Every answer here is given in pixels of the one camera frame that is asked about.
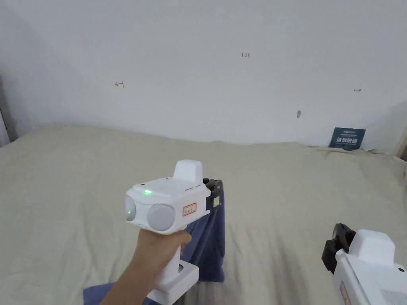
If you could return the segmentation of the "person's left hand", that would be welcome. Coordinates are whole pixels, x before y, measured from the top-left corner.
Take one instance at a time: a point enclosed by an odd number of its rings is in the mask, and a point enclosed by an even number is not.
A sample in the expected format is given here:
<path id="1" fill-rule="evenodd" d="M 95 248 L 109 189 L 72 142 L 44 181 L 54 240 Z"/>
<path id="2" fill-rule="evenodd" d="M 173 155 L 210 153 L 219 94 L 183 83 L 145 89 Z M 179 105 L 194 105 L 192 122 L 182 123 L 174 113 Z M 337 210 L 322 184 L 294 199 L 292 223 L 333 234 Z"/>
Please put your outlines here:
<path id="1" fill-rule="evenodd" d="M 177 250 L 188 244 L 191 239 L 191 235 L 184 230 L 161 235 L 141 229 L 130 266 L 140 275 L 157 280 Z"/>

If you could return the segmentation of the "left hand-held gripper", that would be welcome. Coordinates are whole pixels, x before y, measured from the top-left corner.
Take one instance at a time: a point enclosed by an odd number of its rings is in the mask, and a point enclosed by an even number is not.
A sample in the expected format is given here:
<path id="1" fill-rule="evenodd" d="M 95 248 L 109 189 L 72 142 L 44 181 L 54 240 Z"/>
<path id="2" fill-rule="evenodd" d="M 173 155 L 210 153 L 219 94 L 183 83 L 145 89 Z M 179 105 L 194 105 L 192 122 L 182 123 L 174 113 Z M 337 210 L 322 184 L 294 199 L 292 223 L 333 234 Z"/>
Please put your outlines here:
<path id="1" fill-rule="evenodd" d="M 221 202 L 221 180 L 203 178 L 200 161 L 180 160 L 174 174 L 134 185 L 126 193 L 127 221 L 143 230 L 169 235 L 209 214 Z M 157 303 L 175 303 L 198 281 L 199 268 L 180 259 L 180 249 L 148 294 Z"/>

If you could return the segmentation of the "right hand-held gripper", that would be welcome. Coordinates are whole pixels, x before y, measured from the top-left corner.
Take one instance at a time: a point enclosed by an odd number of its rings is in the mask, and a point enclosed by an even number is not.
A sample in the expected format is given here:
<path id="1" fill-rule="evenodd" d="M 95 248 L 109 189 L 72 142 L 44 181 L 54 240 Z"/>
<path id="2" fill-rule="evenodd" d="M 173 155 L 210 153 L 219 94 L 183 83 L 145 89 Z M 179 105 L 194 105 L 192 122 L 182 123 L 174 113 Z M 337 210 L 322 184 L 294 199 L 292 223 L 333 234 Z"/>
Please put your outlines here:
<path id="1" fill-rule="evenodd" d="M 382 232 L 342 223 L 322 252 L 340 305 L 405 305 L 407 269 L 395 263 L 395 244 Z"/>

